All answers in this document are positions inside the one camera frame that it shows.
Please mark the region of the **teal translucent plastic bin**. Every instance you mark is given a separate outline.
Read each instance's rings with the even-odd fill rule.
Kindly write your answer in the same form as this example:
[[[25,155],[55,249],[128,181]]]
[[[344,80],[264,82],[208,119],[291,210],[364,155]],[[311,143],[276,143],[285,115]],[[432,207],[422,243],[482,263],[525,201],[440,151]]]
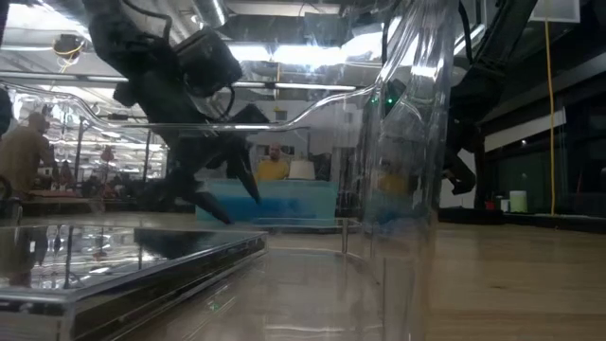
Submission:
[[[335,218],[338,185],[312,180],[277,180],[258,183],[258,205],[236,179],[210,179],[204,189],[214,194],[237,223],[295,223]]]

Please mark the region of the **silver ceiling duct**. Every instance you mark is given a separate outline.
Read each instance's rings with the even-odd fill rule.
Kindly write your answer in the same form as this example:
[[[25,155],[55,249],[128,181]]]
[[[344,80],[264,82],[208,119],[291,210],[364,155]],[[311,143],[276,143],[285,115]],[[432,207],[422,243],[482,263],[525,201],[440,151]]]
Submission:
[[[200,21],[208,27],[222,27],[228,21],[228,9],[223,0],[191,0]]]

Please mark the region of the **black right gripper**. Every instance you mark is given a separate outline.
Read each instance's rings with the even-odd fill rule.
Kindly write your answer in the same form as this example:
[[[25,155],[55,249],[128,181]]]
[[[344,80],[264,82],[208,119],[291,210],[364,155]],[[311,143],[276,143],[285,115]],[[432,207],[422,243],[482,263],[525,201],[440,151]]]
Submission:
[[[479,135],[479,79],[465,78],[458,85],[404,84],[393,80],[386,85],[383,104],[383,125],[395,137],[419,142],[441,127],[447,118],[443,177],[454,186],[453,195],[471,192],[476,185],[474,173],[456,154],[469,150]]]

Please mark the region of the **pale green cup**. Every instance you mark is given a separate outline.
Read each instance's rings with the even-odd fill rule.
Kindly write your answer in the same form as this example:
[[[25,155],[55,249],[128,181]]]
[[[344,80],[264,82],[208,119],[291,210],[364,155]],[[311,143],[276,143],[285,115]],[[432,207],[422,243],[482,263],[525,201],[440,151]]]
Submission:
[[[525,190],[512,190],[509,193],[509,211],[517,213],[527,212],[527,193]]]

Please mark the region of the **white lampshade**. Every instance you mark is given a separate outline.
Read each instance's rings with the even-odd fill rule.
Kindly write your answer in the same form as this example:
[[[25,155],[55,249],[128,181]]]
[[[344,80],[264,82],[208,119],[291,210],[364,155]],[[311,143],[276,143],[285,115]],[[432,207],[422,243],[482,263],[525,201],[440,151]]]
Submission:
[[[314,164],[310,160],[293,160],[290,164],[289,179],[294,180],[314,180]]]

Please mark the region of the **long ceiling light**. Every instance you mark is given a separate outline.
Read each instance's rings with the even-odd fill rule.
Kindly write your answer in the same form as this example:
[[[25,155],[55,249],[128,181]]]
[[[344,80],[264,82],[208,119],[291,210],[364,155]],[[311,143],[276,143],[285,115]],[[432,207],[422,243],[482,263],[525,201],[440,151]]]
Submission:
[[[123,77],[110,77],[110,76],[83,76],[85,81],[91,82],[106,82],[106,83],[118,83],[126,82],[127,79]],[[351,85],[329,85],[329,84],[307,84],[307,83],[294,83],[294,82],[273,82],[273,81],[237,81],[232,83],[235,88],[265,88],[265,89],[305,89],[305,90],[327,90],[327,91],[354,91],[361,89],[361,87]]]

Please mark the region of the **black clear jewel case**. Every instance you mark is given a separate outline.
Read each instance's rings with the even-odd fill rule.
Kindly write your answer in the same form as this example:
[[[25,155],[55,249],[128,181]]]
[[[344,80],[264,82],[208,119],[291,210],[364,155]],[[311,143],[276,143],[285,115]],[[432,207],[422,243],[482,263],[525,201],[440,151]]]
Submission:
[[[118,339],[266,251],[263,232],[0,227],[0,341]]]
[[[258,229],[271,233],[289,234],[348,234],[360,232],[362,225],[350,218],[311,219],[311,218],[260,218],[251,223]]]

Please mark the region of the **clear plastic bin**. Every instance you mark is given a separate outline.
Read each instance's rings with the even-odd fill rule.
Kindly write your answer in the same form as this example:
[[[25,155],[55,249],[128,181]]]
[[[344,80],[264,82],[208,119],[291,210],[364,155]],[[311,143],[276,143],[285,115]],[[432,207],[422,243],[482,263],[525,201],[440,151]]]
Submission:
[[[172,20],[176,46],[205,26],[191,0],[132,0],[126,13],[160,35]],[[438,195],[365,196],[360,137],[370,90],[382,68],[382,16],[389,0],[223,0],[228,21],[212,28],[239,61],[238,81],[351,85],[354,91],[235,88],[196,98],[210,116],[253,104],[264,123],[217,123],[245,135],[254,177],[269,147],[281,159],[310,160],[312,181],[338,185],[335,218],[348,234],[271,233],[224,224],[180,198],[141,206],[146,186],[166,177],[172,158],[138,105],[114,98],[123,77],[95,52],[82,0],[0,0],[0,141],[41,113],[57,168],[38,168],[28,193],[0,176],[0,227],[93,225],[162,230],[263,232],[264,254],[107,341],[423,341],[428,252]],[[74,61],[53,42],[74,34],[86,46]]]

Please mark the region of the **black aluminium table frame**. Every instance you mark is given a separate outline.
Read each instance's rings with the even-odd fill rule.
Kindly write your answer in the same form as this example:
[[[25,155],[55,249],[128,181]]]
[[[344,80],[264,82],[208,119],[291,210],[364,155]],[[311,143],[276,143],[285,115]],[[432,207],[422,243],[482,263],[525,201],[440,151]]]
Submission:
[[[476,225],[527,225],[606,235],[606,218],[506,213],[501,210],[446,207],[437,213],[441,223]]]

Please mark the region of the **person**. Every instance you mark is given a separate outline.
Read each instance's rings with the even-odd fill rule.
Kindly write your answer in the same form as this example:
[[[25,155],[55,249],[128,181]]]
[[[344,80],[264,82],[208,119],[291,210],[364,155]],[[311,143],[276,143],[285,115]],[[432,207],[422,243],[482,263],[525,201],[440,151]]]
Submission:
[[[288,177],[289,164],[281,159],[281,145],[274,143],[269,147],[269,156],[258,163],[257,181],[277,181]]]
[[[18,193],[28,193],[33,188],[41,163],[57,168],[53,149],[45,137],[45,116],[32,113],[27,119],[27,126],[16,127],[0,141],[0,176]]]

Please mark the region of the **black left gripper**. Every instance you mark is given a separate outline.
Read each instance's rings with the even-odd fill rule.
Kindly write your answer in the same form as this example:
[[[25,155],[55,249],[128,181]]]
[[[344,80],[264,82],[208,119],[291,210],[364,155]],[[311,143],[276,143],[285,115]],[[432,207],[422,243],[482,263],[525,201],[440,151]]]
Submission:
[[[202,169],[225,165],[227,175],[238,178],[253,200],[261,203],[245,135],[212,130],[216,120],[197,110],[181,82],[149,71],[118,84],[114,98],[127,107],[139,105],[151,130],[172,152],[173,166],[164,179],[169,197],[179,197],[224,224],[232,224],[217,198],[198,190],[200,183],[195,178]]]

